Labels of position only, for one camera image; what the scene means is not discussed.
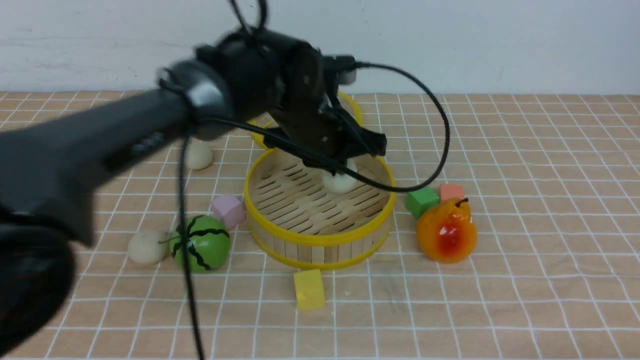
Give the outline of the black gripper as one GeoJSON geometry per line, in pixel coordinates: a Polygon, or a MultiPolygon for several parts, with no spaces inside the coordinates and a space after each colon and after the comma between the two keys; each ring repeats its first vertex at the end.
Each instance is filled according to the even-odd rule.
{"type": "Polygon", "coordinates": [[[202,110],[208,120],[244,125],[262,114],[277,123],[265,130],[267,150],[282,150],[306,166],[345,166],[350,158],[385,157],[384,133],[355,125],[329,100],[323,55],[310,43],[265,28],[239,28],[195,57],[217,73],[226,111],[202,110]]]}

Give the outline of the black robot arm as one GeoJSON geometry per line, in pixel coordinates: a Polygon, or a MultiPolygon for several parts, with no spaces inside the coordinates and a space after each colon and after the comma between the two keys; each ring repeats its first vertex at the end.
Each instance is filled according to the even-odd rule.
{"type": "Polygon", "coordinates": [[[266,146],[336,173],[386,153],[387,139],[342,109],[352,55],[324,55],[272,30],[231,32],[173,64],[158,88],[1,133],[1,354],[43,328],[70,294],[72,242],[93,244],[94,194],[176,139],[213,141],[268,113],[266,146]]]}

